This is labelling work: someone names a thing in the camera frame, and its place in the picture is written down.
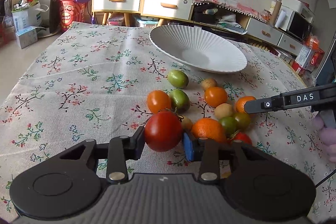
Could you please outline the large orange mandarin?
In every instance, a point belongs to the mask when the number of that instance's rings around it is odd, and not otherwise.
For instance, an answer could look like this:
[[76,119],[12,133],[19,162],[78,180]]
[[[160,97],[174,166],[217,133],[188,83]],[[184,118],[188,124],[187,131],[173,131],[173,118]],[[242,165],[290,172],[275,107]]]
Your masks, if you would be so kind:
[[210,138],[218,143],[227,142],[224,127],[212,118],[199,119],[193,124],[191,133],[196,138]]

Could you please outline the dark green tomato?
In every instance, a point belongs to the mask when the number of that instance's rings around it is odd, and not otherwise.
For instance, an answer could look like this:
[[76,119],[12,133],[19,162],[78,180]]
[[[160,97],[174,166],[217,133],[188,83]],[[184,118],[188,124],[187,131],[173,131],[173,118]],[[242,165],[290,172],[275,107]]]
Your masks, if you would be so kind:
[[227,137],[230,137],[236,132],[237,124],[236,120],[233,117],[223,117],[219,120],[219,123],[224,128],[225,134]]

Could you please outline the small red tomato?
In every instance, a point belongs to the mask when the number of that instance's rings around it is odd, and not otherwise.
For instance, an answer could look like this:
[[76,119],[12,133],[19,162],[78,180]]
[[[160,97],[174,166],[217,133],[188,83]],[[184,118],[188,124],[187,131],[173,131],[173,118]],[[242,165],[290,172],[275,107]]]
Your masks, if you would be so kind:
[[240,131],[234,133],[233,137],[231,138],[231,141],[235,141],[235,140],[240,140],[244,143],[252,145],[251,138],[247,134],[240,132]]

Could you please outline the tan longan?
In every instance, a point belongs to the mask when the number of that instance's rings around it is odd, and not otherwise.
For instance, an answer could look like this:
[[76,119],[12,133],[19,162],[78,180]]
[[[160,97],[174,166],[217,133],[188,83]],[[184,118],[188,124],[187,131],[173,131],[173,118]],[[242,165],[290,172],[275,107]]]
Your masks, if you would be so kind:
[[217,87],[217,81],[215,79],[209,78],[209,79],[204,79],[201,82],[201,87],[203,90],[207,90],[212,87]]
[[220,120],[225,117],[231,117],[234,114],[234,108],[231,104],[223,103],[217,106],[214,110],[216,119]]
[[191,119],[183,116],[182,117],[182,120],[181,120],[181,125],[182,125],[182,128],[185,130],[185,131],[191,131],[192,127],[193,127],[193,122],[191,121]]

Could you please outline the large red tomato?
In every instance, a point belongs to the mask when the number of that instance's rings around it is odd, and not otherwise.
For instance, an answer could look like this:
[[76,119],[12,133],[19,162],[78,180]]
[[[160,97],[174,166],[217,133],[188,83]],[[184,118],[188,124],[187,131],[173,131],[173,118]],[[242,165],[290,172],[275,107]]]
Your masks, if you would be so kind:
[[183,127],[176,114],[171,111],[160,111],[147,121],[144,134],[146,144],[150,149],[166,152],[179,144],[183,135]]

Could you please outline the small orange mandarin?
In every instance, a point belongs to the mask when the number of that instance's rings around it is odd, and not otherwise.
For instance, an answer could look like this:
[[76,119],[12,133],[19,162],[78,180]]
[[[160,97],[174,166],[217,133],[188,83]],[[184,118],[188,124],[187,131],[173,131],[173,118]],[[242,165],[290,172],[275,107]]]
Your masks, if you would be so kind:
[[235,102],[235,111],[237,113],[247,113],[245,111],[245,104],[249,101],[254,101],[256,98],[254,96],[244,96],[240,97],[236,102]]

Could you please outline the orange tomato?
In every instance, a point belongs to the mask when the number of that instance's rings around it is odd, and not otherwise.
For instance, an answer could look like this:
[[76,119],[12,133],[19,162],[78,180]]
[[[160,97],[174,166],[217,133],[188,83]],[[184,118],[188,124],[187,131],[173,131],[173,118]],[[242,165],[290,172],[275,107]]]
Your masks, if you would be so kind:
[[205,90],[205,102],[211,107],[217,107],[228,100],[227,92],[221,87],[210,87]]
[[171,99],[162,90],[154,90],[147,95],[147,106],[149,110],[156,114],[161,110],[171,109]]

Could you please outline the green fruit near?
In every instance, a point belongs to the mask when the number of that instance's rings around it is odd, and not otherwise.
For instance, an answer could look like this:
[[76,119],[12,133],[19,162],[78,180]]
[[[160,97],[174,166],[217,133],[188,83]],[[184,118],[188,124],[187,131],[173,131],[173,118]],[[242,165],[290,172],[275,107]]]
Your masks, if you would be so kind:
[[169,93],[169,97],[171,99],[171,107],[177,113],[184,113],[190,108],[190,99],[188,95],[180,90],[175,89]]

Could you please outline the green fruit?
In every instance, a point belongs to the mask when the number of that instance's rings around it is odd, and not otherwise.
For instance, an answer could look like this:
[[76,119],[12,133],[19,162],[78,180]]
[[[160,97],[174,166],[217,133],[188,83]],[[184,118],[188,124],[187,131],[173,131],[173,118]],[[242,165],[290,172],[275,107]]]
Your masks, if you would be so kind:
[[175,89],[169,93],[169,97],[171,99],[171,107],[177,113],[184,113],[190,108],[190,99],[188,95],[180,90]]
[[184,72],[175,69],[169,71],[167,79],[174,87],[180,89],[186,88],[189,84],[188,76]]

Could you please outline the green fruit far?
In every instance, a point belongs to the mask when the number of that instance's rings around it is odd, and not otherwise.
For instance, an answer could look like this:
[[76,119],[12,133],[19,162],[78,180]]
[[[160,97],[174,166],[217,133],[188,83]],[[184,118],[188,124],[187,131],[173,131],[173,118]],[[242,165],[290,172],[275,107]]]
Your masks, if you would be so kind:
[[184,72],[175,69],[169,71],[167,79],[174,87],[180,89],[186,88],[189,84],[188,76]]

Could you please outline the white microwave oven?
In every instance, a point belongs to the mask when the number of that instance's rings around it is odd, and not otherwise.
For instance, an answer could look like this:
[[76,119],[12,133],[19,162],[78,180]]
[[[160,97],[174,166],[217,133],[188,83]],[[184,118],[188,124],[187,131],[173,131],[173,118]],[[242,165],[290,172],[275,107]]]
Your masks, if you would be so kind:
[[274,26],[303,41],[311,33],[313,20],[314,14],[306,6],[301,11],[295,11],[282,5]]

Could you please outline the white ribbed plate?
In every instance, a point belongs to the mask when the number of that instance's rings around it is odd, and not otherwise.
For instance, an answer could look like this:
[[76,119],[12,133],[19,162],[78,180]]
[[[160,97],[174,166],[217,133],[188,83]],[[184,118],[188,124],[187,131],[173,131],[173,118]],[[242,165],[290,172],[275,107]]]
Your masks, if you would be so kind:
[[152,44],[171,59],[200,71],[236,73],[247,58],[232,42],[199,27],[159,26],[150,31]]

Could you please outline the low tv cabinet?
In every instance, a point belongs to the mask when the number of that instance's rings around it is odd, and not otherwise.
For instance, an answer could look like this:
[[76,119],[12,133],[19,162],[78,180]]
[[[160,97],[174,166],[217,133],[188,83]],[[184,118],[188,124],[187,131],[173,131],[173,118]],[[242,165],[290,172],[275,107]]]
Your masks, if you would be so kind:
[[303,43],[284,31],[272,27],[258,16],[211,2],[195,2],[191,21],[210,28],[247,35],[272,46],[278,47],[294,56],[300,53]]

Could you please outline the red drum box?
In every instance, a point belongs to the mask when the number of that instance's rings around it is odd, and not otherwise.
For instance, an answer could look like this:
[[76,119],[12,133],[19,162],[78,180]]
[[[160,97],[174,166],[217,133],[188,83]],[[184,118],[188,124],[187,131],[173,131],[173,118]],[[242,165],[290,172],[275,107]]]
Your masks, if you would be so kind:
[[85,3],[76,0],[60,0],[60,27],[63,32],[68,30],[73,22],[85,22]]

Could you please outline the white cardboard box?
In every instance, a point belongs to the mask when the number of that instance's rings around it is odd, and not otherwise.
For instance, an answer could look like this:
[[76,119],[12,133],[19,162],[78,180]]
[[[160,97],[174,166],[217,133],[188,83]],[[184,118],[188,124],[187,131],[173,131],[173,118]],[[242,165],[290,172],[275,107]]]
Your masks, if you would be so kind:
[[42,22],[41,10],[41,4],[38,2],[27,9],[13,11],[15,31],[18,32],[30,26],[40,26]]

